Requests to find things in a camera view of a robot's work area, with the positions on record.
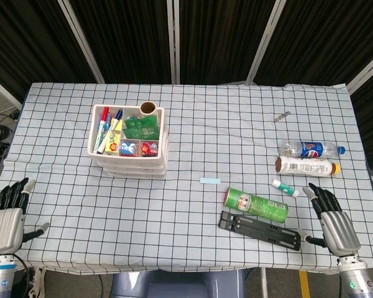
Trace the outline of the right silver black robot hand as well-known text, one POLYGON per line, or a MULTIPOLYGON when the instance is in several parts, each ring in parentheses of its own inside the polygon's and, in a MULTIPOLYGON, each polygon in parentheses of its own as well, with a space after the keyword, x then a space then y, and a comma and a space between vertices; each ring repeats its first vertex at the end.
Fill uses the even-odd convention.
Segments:
POLYGON ((303 235, 302 241, 327 248, 337 257, 357 254, 361 244, 351 219, 345 213, 335 195, 312 183, 303 188, 317 215, 323 231, 322 238, 303 235))

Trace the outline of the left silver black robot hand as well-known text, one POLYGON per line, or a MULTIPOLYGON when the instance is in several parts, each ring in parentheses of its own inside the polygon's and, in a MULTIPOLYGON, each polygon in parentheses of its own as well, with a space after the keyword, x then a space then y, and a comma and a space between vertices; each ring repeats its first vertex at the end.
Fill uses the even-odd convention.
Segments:
POLYGON ((48 222, 32 232, 24 231, 29 196, 36 180, 24 178, 0 192, 0 255, 16 253, 23 243, 43 235, 48 222))

